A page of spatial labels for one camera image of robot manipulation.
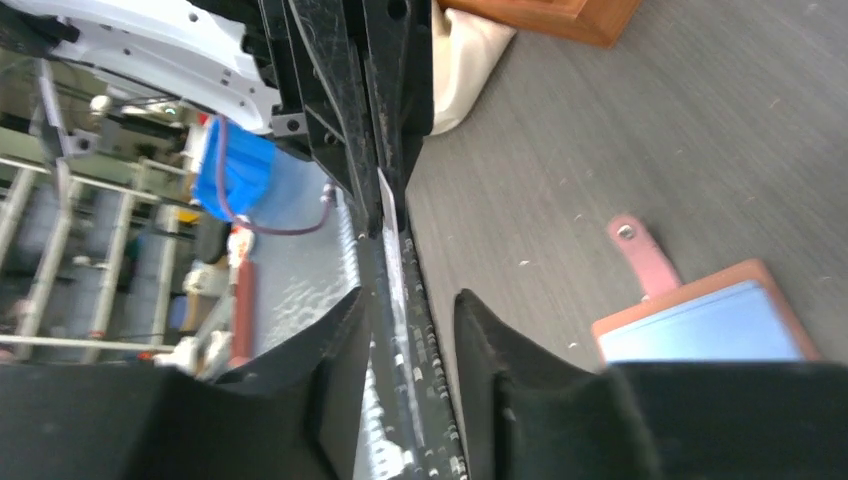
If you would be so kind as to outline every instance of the cable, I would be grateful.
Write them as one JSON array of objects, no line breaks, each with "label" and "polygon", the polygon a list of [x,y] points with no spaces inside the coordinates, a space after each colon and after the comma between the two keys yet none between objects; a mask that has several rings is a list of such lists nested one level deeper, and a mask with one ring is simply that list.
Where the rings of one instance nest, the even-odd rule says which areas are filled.
[{"label": "cable", "polygon": [[269,228],[262,227],[259,225],[254,225],[250,222],[246,222],[242,220],[238,215],[233,212],[233,209],[230,207],[230,203],[227,201],[227,192],[225,185],[226,180],[226,161],[227,161],[227,144],[229,143],[229,126],[227,125],[227,117],[218,114],[218,152],[217,152],[217,164],[215,165],[215,190],[218,194],[218,203],[221,204],[221,208],[224,210],[224,213],[230,217],[230,221],[233,224],[246,228],[252,232],[262,233],[265,235],[278,235],[285,237],[296,237],[300,235],[306,235],[308,233],[317,232],[327,223],[327,219],[330,218],[330,212],[333,209],[332,202],[332,194],[335,190],[335,186],[328,182],[327,185],[324,186],[324,193],[321,194],[321,202],[324,203],[324,212],[321,214],[321,220],[318,221],[315,225],[307,228],[298,228],[298,229],[277,229],[277,228]]}]

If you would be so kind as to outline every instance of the gray floor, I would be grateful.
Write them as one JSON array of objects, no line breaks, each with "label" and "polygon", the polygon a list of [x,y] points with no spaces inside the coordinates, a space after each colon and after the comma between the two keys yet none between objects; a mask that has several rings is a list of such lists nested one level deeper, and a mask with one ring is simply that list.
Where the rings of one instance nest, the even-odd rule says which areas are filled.
[{"label": "gray floor", "polygon": [[591,323],[642,296],[604,232],[631,212],[684,281],[764,259],[848,361],[847,60],[844,0],[645,0],[611,51],[519,33],[409,190],[446,356],[467,287],[597,368]]}]

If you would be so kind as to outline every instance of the screw hole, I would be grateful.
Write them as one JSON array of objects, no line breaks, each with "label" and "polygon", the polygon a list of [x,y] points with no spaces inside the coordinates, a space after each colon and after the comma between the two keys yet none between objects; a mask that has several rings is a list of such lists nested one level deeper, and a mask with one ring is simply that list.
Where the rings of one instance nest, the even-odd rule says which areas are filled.
[{"label": "screw hole", "polygon": [[388,5],[389,18],[392,20],[403,20],[406,17],[406,1],[405,0],[389,0]]},{"label": "screw hole", "polygon": [[633,240],[633,237],[636,235],[636,232],[633,231],[633,227],[630,225],[622,225],[621,228],[618,229],[618,237],[624,240]]}]

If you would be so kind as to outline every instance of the blue bucket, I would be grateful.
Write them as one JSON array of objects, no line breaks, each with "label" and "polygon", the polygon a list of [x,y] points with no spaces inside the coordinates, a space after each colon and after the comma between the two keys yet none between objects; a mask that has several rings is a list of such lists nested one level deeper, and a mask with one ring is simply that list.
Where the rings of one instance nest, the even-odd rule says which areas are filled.
[{"label": "blue bucket", "polygon": [[[276,146],[235,123],[227,121],[227,163],[224,191],[227,202],[236,215],[244,215],[262,198],[271,183],[271,167]],[[220,119],[209,126],[203,164],[194,184],[194,196],[210,214],[220,220],[230,221],[218,202],[215,172],[218,168],[218,135]]]}]

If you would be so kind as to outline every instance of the screw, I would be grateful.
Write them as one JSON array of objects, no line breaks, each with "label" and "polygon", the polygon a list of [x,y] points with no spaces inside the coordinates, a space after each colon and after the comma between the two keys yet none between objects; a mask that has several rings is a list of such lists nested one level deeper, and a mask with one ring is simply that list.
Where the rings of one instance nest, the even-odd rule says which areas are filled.
[{"label": "screw", "polygon": [[618,229],[618,236],[624,240],[633,240],[633,237],[636,235],[636,232],[633,231],[633,227],[630,225],[622,225],[621,228]]}]

